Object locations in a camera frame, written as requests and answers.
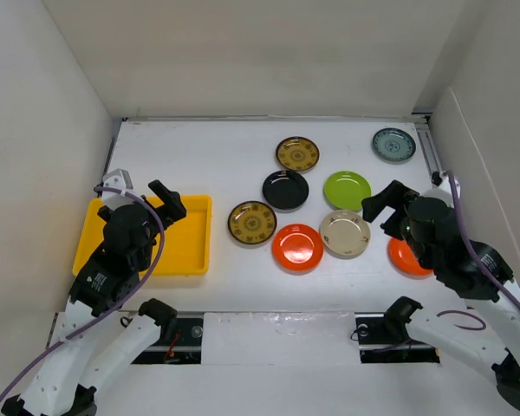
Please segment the orange plate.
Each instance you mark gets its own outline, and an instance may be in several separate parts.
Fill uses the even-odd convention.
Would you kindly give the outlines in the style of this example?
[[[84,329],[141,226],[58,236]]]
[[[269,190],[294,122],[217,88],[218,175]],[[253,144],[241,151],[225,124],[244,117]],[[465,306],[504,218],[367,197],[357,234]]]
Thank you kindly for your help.
[[[393,266],[406,276],[412,278],[426,278],[433,270],[421,267],[412,250],[404,240],[391,238],[387,252]]]
[[[306,224],[289,224],[279,230],[272,243],[272,255],[285,270],[306,273],[315,269],[324,253],[322,237]]]

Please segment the blue white porcelain plate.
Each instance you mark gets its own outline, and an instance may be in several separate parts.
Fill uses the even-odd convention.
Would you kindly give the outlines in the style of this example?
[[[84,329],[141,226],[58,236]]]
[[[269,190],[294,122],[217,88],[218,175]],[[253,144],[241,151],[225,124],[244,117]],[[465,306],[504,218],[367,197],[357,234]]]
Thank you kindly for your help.
[[[393,164],[406,163],[417,150],[415,140],[409,133],[392,127],[374,134],[372,148],[380,159]]]

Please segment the cream floral plate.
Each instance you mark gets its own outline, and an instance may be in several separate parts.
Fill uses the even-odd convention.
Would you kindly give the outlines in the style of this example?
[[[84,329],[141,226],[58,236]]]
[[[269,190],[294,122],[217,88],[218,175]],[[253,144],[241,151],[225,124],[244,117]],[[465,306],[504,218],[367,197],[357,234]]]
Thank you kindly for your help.
[[[332,211],[326,215],[319,233],[327,249],[342,258],[359,256],[371,241],[367,222],[358,213],[348,210]]]

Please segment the green plate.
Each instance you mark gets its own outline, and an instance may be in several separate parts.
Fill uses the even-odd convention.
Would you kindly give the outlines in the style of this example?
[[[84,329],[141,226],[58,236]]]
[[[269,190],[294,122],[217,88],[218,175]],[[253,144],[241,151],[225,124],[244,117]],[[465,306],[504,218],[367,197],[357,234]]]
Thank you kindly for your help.
[[[360,211],[362,201],[372,196],[367,180],[357,172],[332,173],[324,183],[326,200],[339,210]]]

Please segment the yellow patterned plate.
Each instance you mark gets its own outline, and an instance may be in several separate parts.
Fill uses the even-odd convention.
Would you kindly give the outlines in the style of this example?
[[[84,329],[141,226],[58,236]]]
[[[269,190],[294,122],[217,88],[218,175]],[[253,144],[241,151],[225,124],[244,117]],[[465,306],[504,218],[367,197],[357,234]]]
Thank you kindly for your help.
[[[282,140],[276,147],[276,160],[286,170],[305,172],[320,159],[320,151],[314,141],[302,136]]]
[[[267,204],[256,200],[245,201],[231,210],[227,227],[237,242],[258,245],[265,243],[274,235],[277,218]]]

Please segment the black glossy plate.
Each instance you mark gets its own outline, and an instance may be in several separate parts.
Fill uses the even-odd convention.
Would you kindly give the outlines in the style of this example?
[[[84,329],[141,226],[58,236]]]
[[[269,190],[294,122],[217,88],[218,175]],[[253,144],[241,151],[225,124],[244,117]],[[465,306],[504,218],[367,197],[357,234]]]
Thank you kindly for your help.
[[[309,196],[307,180],[294,171],[281,170],[271,173],[263,182],[263,197],[279,210],[294,210],[302,206]]]

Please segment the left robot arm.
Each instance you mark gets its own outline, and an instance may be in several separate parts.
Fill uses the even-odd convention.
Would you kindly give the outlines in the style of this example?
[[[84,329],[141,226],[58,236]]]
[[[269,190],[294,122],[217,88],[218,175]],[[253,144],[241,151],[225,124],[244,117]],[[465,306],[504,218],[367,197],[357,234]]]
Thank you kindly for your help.
[[[152,298],[122,334],[94,360],[101,327],[140,289],[164,250],[166,229],[186,216],[178,192],[159,180],[149,189],[153,206],[127,182],[103,179],[95,190],[103,206],[103,238],[76,275],[57,340],[38,355],[0,395],[3,415],[94,415],[99,392],[155,342],[174,336],[177,311]]]

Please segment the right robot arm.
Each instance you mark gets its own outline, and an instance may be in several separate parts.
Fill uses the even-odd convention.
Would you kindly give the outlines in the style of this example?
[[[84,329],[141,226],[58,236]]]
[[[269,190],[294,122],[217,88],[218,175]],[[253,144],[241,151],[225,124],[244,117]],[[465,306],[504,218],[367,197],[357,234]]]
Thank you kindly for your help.
[[[450,178],[420,194],[395,180],[361,206],[367,222],[392,209],[381,225],[384,233],[406,243],[418,264],[465,303],[461,315],[479,319],[497,337],[486,342],[475,328],[453,324],[402,296],[381,317],[392,342],[382,351],[413,342],[433,347],[478,372],[520,412],[520,287],[497,250],[469,239],[457,181]]]

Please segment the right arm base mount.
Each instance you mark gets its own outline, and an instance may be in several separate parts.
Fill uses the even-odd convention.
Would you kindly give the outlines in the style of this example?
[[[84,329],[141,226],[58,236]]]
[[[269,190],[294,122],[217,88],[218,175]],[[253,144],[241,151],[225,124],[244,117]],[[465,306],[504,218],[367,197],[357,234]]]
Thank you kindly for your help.
[[[392,335],[382,313],[359,313],[350,340],[357,343],[362,364],[439,364],[436,348],[405,335]]]

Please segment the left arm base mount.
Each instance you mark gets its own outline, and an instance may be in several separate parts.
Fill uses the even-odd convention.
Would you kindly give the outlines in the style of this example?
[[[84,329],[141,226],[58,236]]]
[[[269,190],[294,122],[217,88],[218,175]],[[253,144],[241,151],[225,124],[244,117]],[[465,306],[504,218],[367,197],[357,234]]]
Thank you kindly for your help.
[[[198,365],[201,363],[204,315],[182,313],[152,346],[134,360],[135,365]]]

